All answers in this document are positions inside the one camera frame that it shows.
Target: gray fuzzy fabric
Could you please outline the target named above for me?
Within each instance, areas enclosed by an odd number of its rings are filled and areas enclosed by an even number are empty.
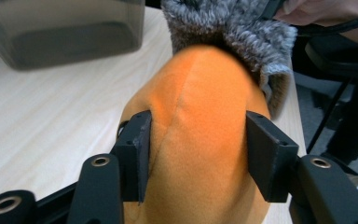
[[[276,119],[293,71],[291,50],[296,28],[259,17],[268,0],[161,0],[173,53],[194,44],[226,49],[249,69]]]

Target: white table surface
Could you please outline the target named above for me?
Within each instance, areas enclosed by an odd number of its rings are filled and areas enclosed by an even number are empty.
[[[28,72],[0,59],[0,193],[28,189],[40,200],[76,182],[82,162],[115,143],[124,105],[171,57],[161,11],[146,8],[136,52]],[[294,82],[274,123],[303,155]],[[290,220],[287,204],[273,204],[265,222]]]

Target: orange fabric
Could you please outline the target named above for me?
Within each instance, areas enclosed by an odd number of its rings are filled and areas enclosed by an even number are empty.
[[[247,169],[245,111],[269,118],[248,71],[212,46],[177,53],[128,102],[152,112],[145,202],[126,223],[259,223],[269,205]]]

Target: screw hole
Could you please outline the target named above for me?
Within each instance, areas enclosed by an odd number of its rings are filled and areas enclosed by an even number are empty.
[[[21,197],[10,196],[0,200],[0,215],[15,209],[21,203]]]
[[[92,161],[93,166],[105,166],[107,163],[109,163],[110,160],[107,157],[99,157]]]
[[[280,141],[279,144],[282,145],[282,146],[287,146],[287,145],[289,145],[289,144],[288,144],[287,142],[285,142],[285,141]]]
[[[328,169],[331,167],[331,164],[329,162],[321,160],[321,159],[317,159],[317,158],[310,160],[310,162],[312,162],[312,164],[317,167],[321,167],[321,168],[325,168],[325,169]]]

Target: person's hand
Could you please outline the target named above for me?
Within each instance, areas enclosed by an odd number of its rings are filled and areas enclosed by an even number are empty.
[[[358,17],[358,0],[286,0],[274,19],[293,25],[330,26]]]

